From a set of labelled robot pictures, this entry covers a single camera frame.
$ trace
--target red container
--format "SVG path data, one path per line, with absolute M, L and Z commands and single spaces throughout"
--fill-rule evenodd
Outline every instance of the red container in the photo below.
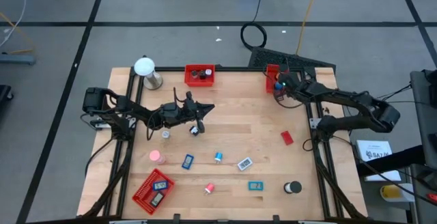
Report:
M 279 65 L 268 64 L 266 71 L 266 92 L 272 94 L 274 91 L 274 84 L 276 83 L 276 74 L 279 72 Z
M 158 206 L 155 208 L 150 204 L 152 199 L 156 196 L 158 191 L 153 191 L 153 183 L 158 181 L 166 180 L 169 183 L 169 188 L 159 190 L 164 197 L 161 199 Z M 163 174 L 158 169 L 154 169 L 149 177 L 144 181 L 144 183 L 141 185 L 141 187 L 138 189 L 138 191 L 133 195 L 132 200 L 136 202 L 138 205 L 140 205 L 147 213 L 152 215 L 155 213 L 156 209 L 163 204 L 164 199 L 168 196 L 168 194 L 173 190 L 173 187 L 175 186 L 175 182 L 168 178 L 165 174 Z
M 212 70 L 211 76 L 207 76 L 206 79 L 201 80 L 200 76 L 197 78 L 193 78 L 191 72 L 196 70 L 200 72 L 200 70 Z M 215 65 L 214 64 L 187 64 L 185 65 L 185 83 L 189 87 L 211 87 L 214 84 L 214 76 L 215 76 Z

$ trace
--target yellow cable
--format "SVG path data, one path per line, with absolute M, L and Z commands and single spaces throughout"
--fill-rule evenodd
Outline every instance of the yellow cable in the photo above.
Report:
M 9 25 L 11 25 L 11 27 L 15 27 L 14 23 L 11 22 L 11 20 L 5 16 L 5 14 L 0 12 L 0 16 L 5 19 L 6 22 L 8 22 Z M 16 27 L 15 30 L 17 30 L 17 32 L 19 32 L 28 43 L 30 43 L 31 45 L 31 49 L 24 49 L 24 50 L 17 50 L 17 51 L 12 51 L 9 54 L 17 54 L 17 53 L 28 53 L 31 52 L 35 49 L 35 45 L 33 44 L 33 41 L 31 40 L 31 38 L 29 38 L 29 36 L 27 36 L 23 31 L 21 31 L 21 29 L 19 27 Z
M 302 42 L 303 31 L 305 30 L 305 23 L 306 23 L 306 21 L 308 19 L 309 11 L 311 10 L 311 6 L 313 5 L 313 1 L 314 0 L 310 0 L 309 1 L 309 5 L 308 5 L 308 8 L 307 8 L 307 13 L 305 14 L 305 18 L 303 19 L 303 22 L 302 22 L 302 27 L 300 28 L 299 43 L 298 43 L 298 48 L 296 49 L 296 55 L 299 54 L 300 43 Z

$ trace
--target wooden tabletop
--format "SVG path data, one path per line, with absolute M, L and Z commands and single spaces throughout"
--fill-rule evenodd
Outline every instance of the wooden tabletop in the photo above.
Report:
M 129 71 L 130 68 L 114 68 L 109 89 L 124 95 Z M 331 68 L 317 68 L 316 73 L 318 81 L 327 87 L 337 86 Z M 183 72 L 161 74 L 163 86 L 155 91 L 145 89 L 141 105 L 156 109 L 163 103 L 172 102 L 173 87 L 176 87 L 180 99 L 185 97 L 185 92 L 191 91 L 194 100 L 213 103 L 215 108 L 203 121 L 206 132 L 197 137 L 188 131 L 195 125 L 195 122 L 190 122 L 156 131 L 147 141 L 146 127 L 138 123 L 124 219 L 172 219 L 175 213 L 181 214 L 181 219 L 270 220 L 274 214 L 278 214 L 281 220 L 323 219 L 313 154 L 302 149 L 303 141 L 309 138 L 305 106 L 295 109 L 280 107 L 272 94 L 266 93 L 265 76 L 260 72 L 216 72 L 212 87 L 188 87 L 184 84 Z M 284 100 L 285 105 L 298 103 Z M 343 116 L 338 104 L 323 103 L 322 106 L 328 107 L 331 115 Z M 164 130 L 171 134 L 167 140 L 161 137 Z M 291 145 L 285 145 L 280 135 L 286 130 L 294 140 Z M 336 135 L 349 140 L 346 132 Z M 93 151 L 109 137 L 109 130 L 97 132 Z M 337 139 L 331 139 L 330 145 L 340 188 L 356 208 L 367 215 L 351 147 Z M 108 184 L 114 149 L 115 142 L 89 166 L 78 214 L 89 210 Z M 162 152 L 166 163 L 152 163 L 148 156 L 152 150 Z M 223 153 L 219 165 L 214 162 L 216 152 Z M 195 157 L 190 170 L 181 167 L 186 154 Z M 247 156 L 253 165 L 240 171 L 237 163 Z M 174 180 L 175 188 L 150 216 L 132 200 L 132 196 L 154 168 Z M 250 180 L 264 182 L 264 190 L 249 191 Z M 283 185 L 294 180 L 302 184 L 302 191 L 288 195 Z M 204 195 L 203 190 L 209 182 L 216 188 L 212 194 Z M 331 215 L 334 216 L 333 197 L 328 185 L 327 189 Z M 117 188 L 111 213 L 115 213 L 118 194 Z

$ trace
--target gray floor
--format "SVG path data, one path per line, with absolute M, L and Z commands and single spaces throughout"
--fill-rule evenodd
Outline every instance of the gray floor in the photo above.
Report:
M 24 21 L 87 21 L 94 0 L 27 0 Z M 16 20 L 23 0 L 0 0 L 0 12 Z M 262 0 L 258 20 L 302 20 L 309 0 Z M 413 0 L 423 21 L 437 21 L 435 0 Z M 102 0 L 97 21 L 251 20 L 257 0 Z M 404 0 L 315 0 L 310 21 L 412 22 Z M 0 83 L 16 97 L 0 123 L 0 219 L 13 223 L 55 114 L 84 31 L 82 27 L 25 27 L 36 44 L 34 66 L 0 65 Z M 293 53 L 298 27 L 267 27 L 266 48 Z M 437 40 L 437 28 L 427 28 Z M 239 27 L 94 27 L 91 31 L 55 144 L 28 221 L 72 218 L 83 186 L 83 171 L 95 132 L 79 120 L 83 94 L 107 86 L 111 68 L 131 66 L 146 54 L 158 66 L 216 63 L 247 66 L 250 52 Z M 251 44 L 259 35 L 250 29 Z M 26 47 L 15 34 L 1 51 Z M 374 96 L 403 87 L 409 72 L 435 65 L 416 27 L 307 27 L 300 55 L 337 64 L 341 89 Z M 393 100 L 412 100 L 410 92 Z M 353 139 L 386 139 L 394 152 L 420 142 L 413 104 L 396 104 L 401 120 L 391 134 L 355 131 Z M 383 205 L 377 185 L 363 183 L 369 215 L 405 221 L 403 211 Z

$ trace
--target small blue object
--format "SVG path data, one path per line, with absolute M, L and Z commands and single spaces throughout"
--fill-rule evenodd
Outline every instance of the small blue object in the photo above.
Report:
M 221 154 L 220 152 L 217 152 L 216 158 L 214 158 L 214 160 L 216 161 L 216 163 L 220 163 L 222 157 L 223 157 L 223 154 Z
M 276 83 L 274 84 L 274 88 L 275 88 L 276 90 L 281 90 L 281 89 L 282 89 L 282 85 L 279 84 L 279 82 L 276 82 Z
M 184 162 L 182 163 L 182 167 L 184 169 L 190 169 L 191 163 L 193 163 L 193 160 L 194 160 L 194 156 L 191 156 L 190 154 L 187 154 L 185 156 Z
M 153 191 L 159 191 L 169 188 L 169 183 L 166 180 L 153 182 Z
M 263 182 L 249 182 L 249 191 L 262 191 L 264 190 Z

